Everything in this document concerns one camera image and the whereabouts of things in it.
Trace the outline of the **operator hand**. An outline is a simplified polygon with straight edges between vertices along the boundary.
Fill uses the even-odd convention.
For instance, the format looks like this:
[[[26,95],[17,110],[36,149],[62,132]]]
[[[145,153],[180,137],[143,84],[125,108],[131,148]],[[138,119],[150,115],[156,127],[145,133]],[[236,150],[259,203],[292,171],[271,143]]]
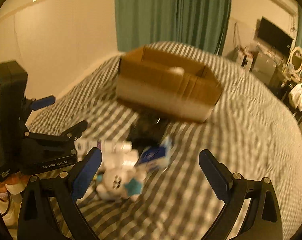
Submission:
[[[6,201],[8,198],[8,192],[5,185],[16,185],[19,183],[27,184],[31,176],[24,175],[22,173],[15,173],[10,175],[4,182],[0,183],[0,200]]]

